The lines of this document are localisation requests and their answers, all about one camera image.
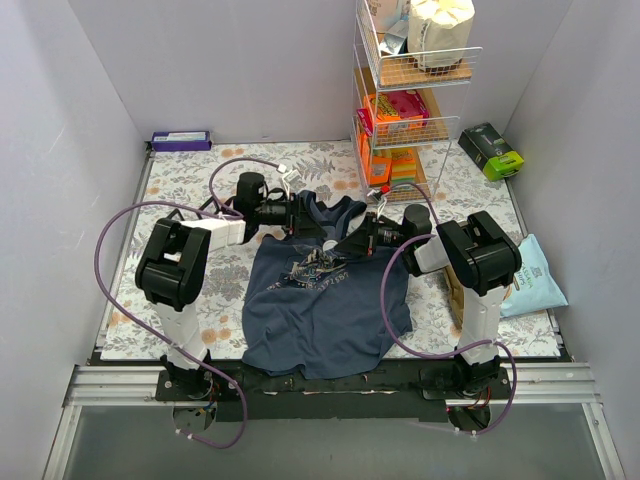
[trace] gray wall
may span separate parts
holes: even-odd
[[[105,304],[96,237],[144,144],[66,0],[0,2],[0,45],[0,478],[36,479]]]
[[[640,478],[640,4],[576,1],[507,128],[515,190],[571,307],[563,336],[588,360],[628,478]]]
[[[145,139],[208,128],[219,142],[342,139],[354,0],[70,0]],[[506,126],[571,0],[476,0],[485,47],[463,126]]]

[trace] floral mat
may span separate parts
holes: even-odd
[[[427,178],[437,179],[447,146],[422,147],[420,158]],[[301,173],[293,184],[295,190],[314,190],[319,200],[328,204],[343,195],[363,198],[352,143],[272,143],[216,145],[210,152],[155,153],[152,160],[144,200],[169,200],[186,205],[201,205],[209,196],[208,179],[216,164],[237,157],[252,156],[287,165],[295,165]],[[238,175],[250,169],[265,175],[268,184],[279,185],[273,168],[236,163],[216,178],[216,193],[229,197]],[[435,184],[430,184],[434,191]],[[441,220],[463,220],[474,211],[487,210],[518,244],[522,240],[516,213],[504,182],[488,182],[475,164],[453,145],[447,157],[435,196],[435,208]],[[127,260],[117,293],[118,300],[144,321],[161,330],[151,304],[134,283],[140,255],[155,221],[170,209],[146,207],[137,220]],[[404,205],[391,205],[385,215],[400,220]],[[240,359],[246,349],[242,331],[243,298],[249,282],[253,259],[260,241],[270,233],[283,236],[278,227],[262,227],[247,244],[217,250],[209,256],[207,274],[201,295],[196,300],[202,338],[214,359]],[[410,277],[407,303],[411,310],[413,332],[402,340],[411,348],[431,353],[451,351],[460,331],[453,325],[453,314],[447,300],[447,286],[442,272]],[[499,337],[520,357],[558,356],[555,334],[546,312],[502,320]],[[103,360],[157,359],[166,346],[138,328],[119,312],[113,312],[103,346]],[[386,358],[409,355],[394,346]]]

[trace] black and green box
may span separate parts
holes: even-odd
[[[490,123],[467,128],[460,135],[458,144],[492,182],[515,175],[524,164],[518,152]]]

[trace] purple box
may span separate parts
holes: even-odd
[[[154,132],[151,147],[156,152],[211,150],[211,135],[206,131]]]

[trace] white bag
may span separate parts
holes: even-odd
[[[475,9],[472,0],[411,0],[409,12],[409,53],[465,48]],[[463,52],[416,55],[418,68],[451,67]]]

